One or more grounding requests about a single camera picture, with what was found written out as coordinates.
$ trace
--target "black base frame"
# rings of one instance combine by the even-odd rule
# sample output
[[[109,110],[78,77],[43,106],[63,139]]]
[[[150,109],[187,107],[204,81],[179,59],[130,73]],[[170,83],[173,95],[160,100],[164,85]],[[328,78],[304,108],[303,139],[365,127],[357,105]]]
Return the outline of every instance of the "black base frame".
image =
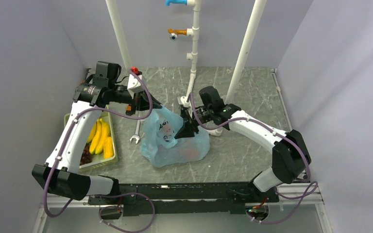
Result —
[[[121,193],[138,192],[150,198],[157,214],[229,212],[244,214],[245,203],[278,202],[272,188],[265,193],[254,192],[251,183],[159,183],[120,184]],[[90,197],[89,205],[116,205],[118,199]],[[151,213],[150,203],[140,196],[125,196],[124,216]]]

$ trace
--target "blue plastic bag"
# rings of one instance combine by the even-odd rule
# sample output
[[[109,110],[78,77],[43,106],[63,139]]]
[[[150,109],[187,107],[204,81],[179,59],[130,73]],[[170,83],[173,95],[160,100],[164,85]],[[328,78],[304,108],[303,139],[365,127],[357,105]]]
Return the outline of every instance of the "blue plastic bag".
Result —
[[[209,134],[199,127],[191,138],[175,139],[183,119],[165,107],[153,109],[145,120],[141,153],[155,167],[187,163],[203,159],[209,151]]]

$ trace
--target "blue faucet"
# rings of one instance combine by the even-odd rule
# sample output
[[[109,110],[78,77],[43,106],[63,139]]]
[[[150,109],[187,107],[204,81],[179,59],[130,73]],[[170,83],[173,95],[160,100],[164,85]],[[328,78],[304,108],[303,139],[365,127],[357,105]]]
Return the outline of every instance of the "blue faucet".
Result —
[[[166,0],[165,5],[169,6],[170,3],[172,4],[187,4],[187,0]]]

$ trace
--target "yellow banana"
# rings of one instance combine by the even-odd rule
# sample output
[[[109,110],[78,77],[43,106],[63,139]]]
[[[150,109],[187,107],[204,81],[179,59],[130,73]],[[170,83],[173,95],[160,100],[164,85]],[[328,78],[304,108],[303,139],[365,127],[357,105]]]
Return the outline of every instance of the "yellow banana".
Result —
[[[114,156],[114,146],[112,144],[112,138],[107,137],[103,144],[103,159],[109,159]]]
[[[105,139],[109,136],[111,133],[111,129],[109,128],[108,123],[106,123],[104,120],[101,119],[101,124],[102,124],[102,134],[101,138],[99,139],[99,142],[96,146],[95,153],[99,154],[103,151],[103,145],[105,143]]]
[[[91,146],[89,146],[89,153],[94,154],[95,149],[99,143],[99,140],[101,138],[101,133],[102,133],[102,126],[101,126],[101,121],[98,119],[97,124],[96,124],[96,132],[94,135],[94,138],[92,139]]]
[[[92,139],[95,136],[95,132],[96,132],[96,122],[94,124],[94,127],[92,127],[91,133],[89,134],[89,137],[88,137],[86,143],[90,143],[92,141]]]

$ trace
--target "metal wrench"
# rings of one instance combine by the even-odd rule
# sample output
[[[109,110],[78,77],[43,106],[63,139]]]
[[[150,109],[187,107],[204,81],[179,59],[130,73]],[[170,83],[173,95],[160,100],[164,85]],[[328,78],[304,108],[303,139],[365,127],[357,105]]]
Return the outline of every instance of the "metal wrench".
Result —
[[[136,120],[136,128],[135,128],[135,134],[132,135],[132,137],[129,139],[130,142],[135,139],[135,144],[138,144],[138,142],[141,140],[139,137],[139,127],[141,126],[141,120]]]

